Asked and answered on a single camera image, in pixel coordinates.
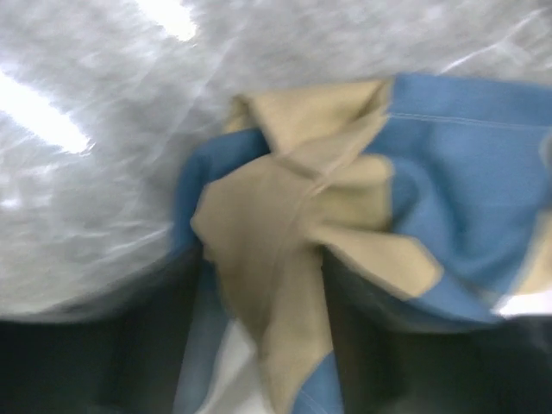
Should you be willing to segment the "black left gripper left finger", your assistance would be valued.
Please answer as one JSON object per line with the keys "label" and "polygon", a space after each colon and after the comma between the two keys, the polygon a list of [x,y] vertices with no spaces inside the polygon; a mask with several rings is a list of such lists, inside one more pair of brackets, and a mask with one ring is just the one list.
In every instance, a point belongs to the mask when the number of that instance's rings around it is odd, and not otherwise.
{"label": "black left gripper left finger", "polygon": [[3,322],[1,411],[171,412],[200,259],[200,248],[179,254],[96,320]]}

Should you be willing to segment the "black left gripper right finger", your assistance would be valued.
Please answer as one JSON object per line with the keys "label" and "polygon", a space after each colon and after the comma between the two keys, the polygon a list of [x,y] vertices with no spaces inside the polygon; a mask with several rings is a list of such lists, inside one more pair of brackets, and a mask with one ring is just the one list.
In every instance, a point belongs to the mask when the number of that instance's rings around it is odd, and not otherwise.
{"label": "black left gripper right finger", "polygon": [[323,283],[347,413],[548,413],[551,319],[426,317],[333,254]]}

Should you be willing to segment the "blue beige white pillowcase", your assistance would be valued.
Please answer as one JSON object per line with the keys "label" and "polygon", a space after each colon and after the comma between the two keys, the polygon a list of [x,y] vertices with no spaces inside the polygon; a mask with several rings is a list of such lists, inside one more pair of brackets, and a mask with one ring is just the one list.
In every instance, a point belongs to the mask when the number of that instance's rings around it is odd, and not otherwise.
{"label": "blue beige white pillowcase", "polygon": [[534,84],[406,73],[237,97],[179,179],[174,249],[200,248],[204,292],[179,411],[233,319],[273,412],[347,413],[325,254],[426,317],[551,319],[550,135]]}

